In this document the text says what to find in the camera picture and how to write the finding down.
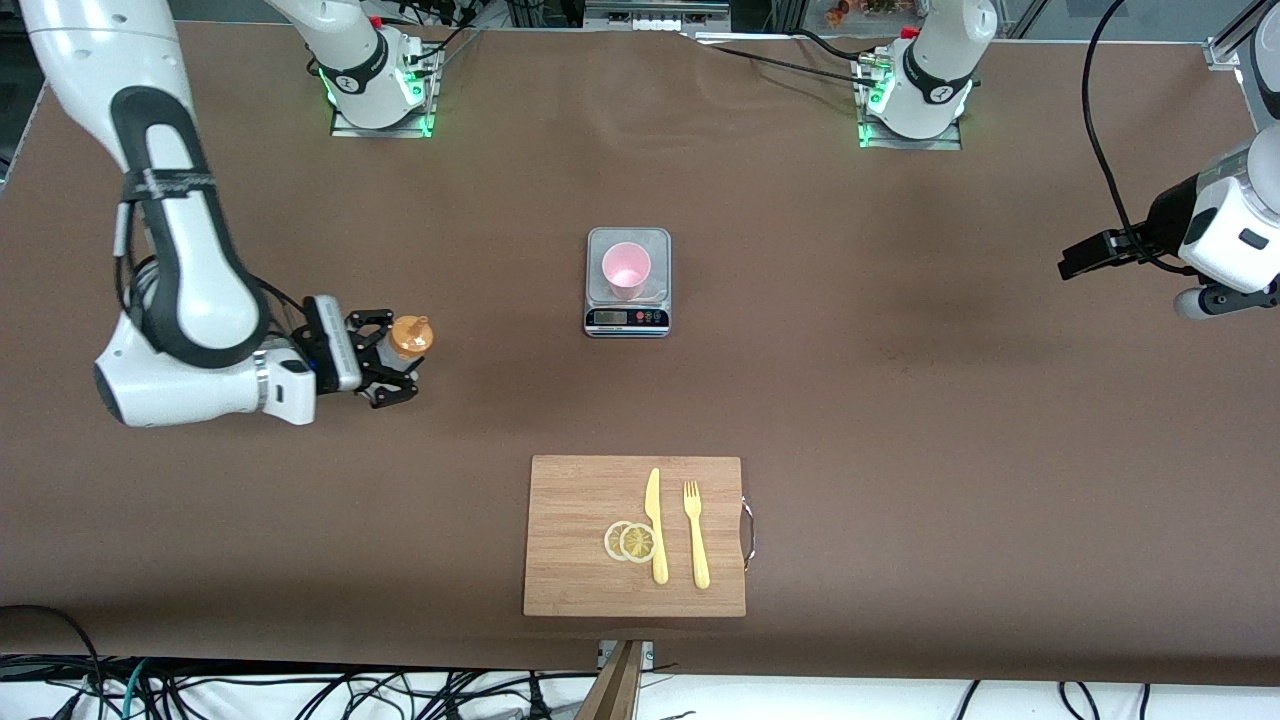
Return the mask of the translucent sauce bottle orange cap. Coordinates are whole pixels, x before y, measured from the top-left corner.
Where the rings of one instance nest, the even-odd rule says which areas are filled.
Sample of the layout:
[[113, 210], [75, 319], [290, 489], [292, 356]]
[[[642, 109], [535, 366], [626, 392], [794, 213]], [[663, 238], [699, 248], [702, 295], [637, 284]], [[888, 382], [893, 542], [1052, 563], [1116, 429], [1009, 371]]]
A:
[[381, 361], [399, 372], [408, 372], [420, 363], [435, 342], [435, 332], [425, 315], [402, 315], [393, 320], [381, 354]]

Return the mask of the yellow plastic knife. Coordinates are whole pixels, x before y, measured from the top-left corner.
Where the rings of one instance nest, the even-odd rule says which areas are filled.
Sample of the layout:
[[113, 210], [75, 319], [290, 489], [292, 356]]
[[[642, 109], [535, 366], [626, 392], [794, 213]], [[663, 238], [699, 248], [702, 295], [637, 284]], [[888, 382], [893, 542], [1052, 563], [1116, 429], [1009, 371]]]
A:
[[666, 544], [662, 528], [660, 510], [660, 469], [653, 468], [646, 482], [645, 503], [646, 518], [653, 530], [653, 556], [650, 559], [652, 578], [658, 585], [664, 585], [669, 580], [669, 568], [666, 556]]

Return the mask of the white power strip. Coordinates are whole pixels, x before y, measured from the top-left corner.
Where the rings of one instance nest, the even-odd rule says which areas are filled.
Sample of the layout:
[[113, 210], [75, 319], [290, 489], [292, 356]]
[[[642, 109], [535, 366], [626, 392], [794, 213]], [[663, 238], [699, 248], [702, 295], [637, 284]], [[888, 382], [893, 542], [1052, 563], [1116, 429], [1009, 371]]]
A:
[[731, 31], [730, 0], [582, 0], [582, 27], [595, 31]]

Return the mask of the wooden beam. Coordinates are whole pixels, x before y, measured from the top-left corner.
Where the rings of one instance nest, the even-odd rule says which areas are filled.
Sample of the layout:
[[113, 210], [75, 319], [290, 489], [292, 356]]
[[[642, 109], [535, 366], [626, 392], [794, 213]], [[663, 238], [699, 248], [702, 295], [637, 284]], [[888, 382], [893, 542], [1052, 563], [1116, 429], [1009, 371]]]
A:
[[644, 674], [643, 641], [618, 641], [573, 720], [634, 720]]

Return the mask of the yellow plastic fork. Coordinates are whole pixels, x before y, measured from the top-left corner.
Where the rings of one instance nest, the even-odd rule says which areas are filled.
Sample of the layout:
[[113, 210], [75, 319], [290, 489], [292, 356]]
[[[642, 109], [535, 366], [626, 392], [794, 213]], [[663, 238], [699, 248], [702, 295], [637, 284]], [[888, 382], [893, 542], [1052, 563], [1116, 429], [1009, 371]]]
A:
[[684, 511], [690, 525], [694, 584], [698, 589], [705, 591], [710, 587], [710, 568], [701, 533], [701, 496], [695, 480], [684, 484]]

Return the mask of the silver digital kitchen scale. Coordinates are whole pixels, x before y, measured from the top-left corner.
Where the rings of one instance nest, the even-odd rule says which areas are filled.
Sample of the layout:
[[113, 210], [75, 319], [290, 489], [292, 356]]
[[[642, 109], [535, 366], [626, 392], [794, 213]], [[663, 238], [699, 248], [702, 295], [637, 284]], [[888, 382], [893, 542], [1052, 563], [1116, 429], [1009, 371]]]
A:
[[[652, 256], [652, 274], [640, 299], [614, 299], [600, 263], [618, 242], [641, 245]], [[588, 233], [582, 296], [582, 328], [591, 337], [666, 337], [673, 323], [673, 252], [668, 231], [655, 227], [598, 227]]]

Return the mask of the brown table cover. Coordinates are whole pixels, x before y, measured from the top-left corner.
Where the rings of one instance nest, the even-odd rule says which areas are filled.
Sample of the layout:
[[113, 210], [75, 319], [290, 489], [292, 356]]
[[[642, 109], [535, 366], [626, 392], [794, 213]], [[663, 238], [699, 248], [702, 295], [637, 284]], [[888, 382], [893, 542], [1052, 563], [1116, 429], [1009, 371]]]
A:
[[[1188, 322], [1116, 225], [1079, 44], [996, 44], [959, 152], [668, 33], [457, 42], [431, 138], [334, 138], [293, 29], [180, 27], [236, 246], [426, 314], [421, 395], [136, 430], [92, 365], [120, 174], [54, 97], [0, 195], [0, 603], [108, 655], [1280, 684], [1280, 309]], [[668, 231], [660, 338], [582, 328], [588, 233]], [[731, 456], [746, 614], [527, 618], [539, 454]]]

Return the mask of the aluminium frame corner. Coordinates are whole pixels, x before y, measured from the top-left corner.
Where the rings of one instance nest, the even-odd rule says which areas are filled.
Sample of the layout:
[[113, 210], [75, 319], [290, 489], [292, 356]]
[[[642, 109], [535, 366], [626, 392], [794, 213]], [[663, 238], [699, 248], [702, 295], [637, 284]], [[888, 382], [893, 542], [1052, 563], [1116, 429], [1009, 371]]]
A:
[[1239, 67], [1239, 51], [1280, 0], [1251, 0], [1222, 29], [1204, 41], [1204, 59], [1211, 70]]

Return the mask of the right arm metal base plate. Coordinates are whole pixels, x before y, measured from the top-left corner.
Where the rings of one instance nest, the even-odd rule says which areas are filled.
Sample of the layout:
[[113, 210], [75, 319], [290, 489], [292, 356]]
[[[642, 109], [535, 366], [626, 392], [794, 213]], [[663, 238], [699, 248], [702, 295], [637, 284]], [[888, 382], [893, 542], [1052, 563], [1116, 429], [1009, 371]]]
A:
[[326, 85], [335, 137], [430, 138], [445, 55], [407, 56], [375, 78], [367, 92], [348, 96]]

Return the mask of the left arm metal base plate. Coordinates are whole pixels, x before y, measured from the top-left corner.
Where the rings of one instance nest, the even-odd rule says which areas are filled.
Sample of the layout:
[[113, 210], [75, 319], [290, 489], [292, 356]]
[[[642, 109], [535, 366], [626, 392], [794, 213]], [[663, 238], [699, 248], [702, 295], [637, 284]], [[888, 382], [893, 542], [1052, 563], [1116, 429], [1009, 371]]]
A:
[[858, 109], [858, 142], [861, 149], [893, 149], [911, 151], [959, 151], [963, 149], [960, 115], [951, 119], [947, 128], [932, 138], [909, 138], [895, 133], [870, 110], [872, 95], [864, 97]]

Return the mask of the pink plastic cup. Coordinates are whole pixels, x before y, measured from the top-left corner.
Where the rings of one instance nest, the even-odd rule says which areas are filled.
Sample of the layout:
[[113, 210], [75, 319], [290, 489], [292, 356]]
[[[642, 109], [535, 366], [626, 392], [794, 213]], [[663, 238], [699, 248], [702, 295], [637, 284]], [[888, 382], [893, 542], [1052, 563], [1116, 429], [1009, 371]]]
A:
[[611, 295], [621, 301], [640, 299], [652, 274], [652, 256], [639, 243], [618, 242], [607, 249], [600, 269]]

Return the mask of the bamboo cutting board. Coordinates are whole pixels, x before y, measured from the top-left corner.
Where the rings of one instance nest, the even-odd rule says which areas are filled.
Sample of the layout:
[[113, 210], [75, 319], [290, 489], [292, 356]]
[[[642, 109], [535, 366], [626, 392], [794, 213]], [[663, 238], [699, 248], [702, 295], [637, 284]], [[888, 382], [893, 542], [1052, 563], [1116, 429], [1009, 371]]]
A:
[[[614, 521], [650, 527], [644, 503], [660, 469], [660, 510], [669, 580], [650, 562], [614, 561], [603, 539]], [[701, 496], [701, 533], [710, 587], [692, 579], [684, 484]], [[742, 465], [736, 457], [541, 455], [532, 460], [524, 578], [530, 618], [742, 618]]]

